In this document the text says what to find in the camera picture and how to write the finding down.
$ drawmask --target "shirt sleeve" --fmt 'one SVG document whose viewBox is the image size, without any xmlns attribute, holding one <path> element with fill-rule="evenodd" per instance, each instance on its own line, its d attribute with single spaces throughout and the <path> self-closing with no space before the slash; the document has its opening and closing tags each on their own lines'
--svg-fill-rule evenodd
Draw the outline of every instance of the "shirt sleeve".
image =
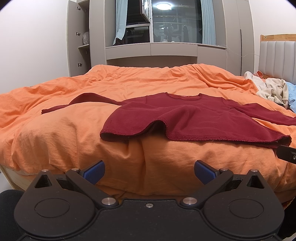
<svg viewBox="0 0 296 241">
<path fill-rule="evenodd" d="M 230 106 L 252 118 L 269 121 L 277 125 L 296 126 L 296 117 L 290 117 L 277 110 L 269 110 L 257 103 L 240 105 L 230 100 Z"/>
</svg>

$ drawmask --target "ceiling light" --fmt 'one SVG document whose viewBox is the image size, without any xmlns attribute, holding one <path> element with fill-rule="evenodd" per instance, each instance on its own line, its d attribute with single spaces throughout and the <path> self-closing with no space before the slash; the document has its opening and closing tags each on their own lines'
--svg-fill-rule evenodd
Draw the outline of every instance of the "ceiling light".
<svg viewBox="0 0 296 241">
<path fill-rule="evenodd" d="M 172 9 L 172 5 L 170 5 L 169 3 L 159 3 L 156 5 L 156 7 L 159 10 L 171 10 Z"/>
</svg>

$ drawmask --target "wooden headboard frame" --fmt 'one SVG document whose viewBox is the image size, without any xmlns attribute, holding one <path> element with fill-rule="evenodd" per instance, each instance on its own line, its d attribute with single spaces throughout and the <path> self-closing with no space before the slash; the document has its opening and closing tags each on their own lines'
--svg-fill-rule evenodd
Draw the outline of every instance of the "wooden headboard frame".
<svg viewBox="0 0 296 241">
<path fill-rule="evenodd" d="M 260 35 L 260 41 L 296 41 L 296 34 Z"/>
</svg>

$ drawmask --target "red t-shirt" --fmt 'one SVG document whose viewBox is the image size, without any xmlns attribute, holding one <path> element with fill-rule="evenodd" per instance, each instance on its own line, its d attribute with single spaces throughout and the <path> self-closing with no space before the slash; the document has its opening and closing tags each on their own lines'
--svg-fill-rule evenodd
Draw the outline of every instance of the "red t-shirt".
<svg viewBox="0 0 296 241">
<path fill-rule="evenodd" d="M 222 140 L 276 148 L 291 144 L 291 137 L 269 129 L 252 118 L 278 125 L 296 125 L 296 119 L 254 104 L 240 105 L 233 100 L 212 97 L 178 96 L 159 93 L 117 102 L 84 93 L 69 105 L 81 102 L 121 105 L 106 120 L 100 136 L 105 141 L 122 141 L 163 131 L 171 140 Z M 42 114 L 68 105 L 42 110 Z"/>
</svg>

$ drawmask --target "cabinet door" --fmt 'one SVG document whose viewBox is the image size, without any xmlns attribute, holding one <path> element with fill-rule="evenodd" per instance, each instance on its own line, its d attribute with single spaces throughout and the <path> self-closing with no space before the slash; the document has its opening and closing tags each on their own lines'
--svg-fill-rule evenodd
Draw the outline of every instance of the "cabinet door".
<svg viewBox="0 0 296 241">
<path fill-rule="evenodd" d="M 83 45 L 82 36 L 88 31 L 86 22 L 87 14 L 75 2 L 68 1 L 67 15 L 67 48 L 68 48 L 68 63 L 70 76 L 85 74 L 89 70 L 87 63 L 78 47 Z"/>
<path fill-rule="evenodd" d="M 198 46 L 197 63 L 215 65 L 222 69 L 226 69 L 226 50 Z"/>
</svg>

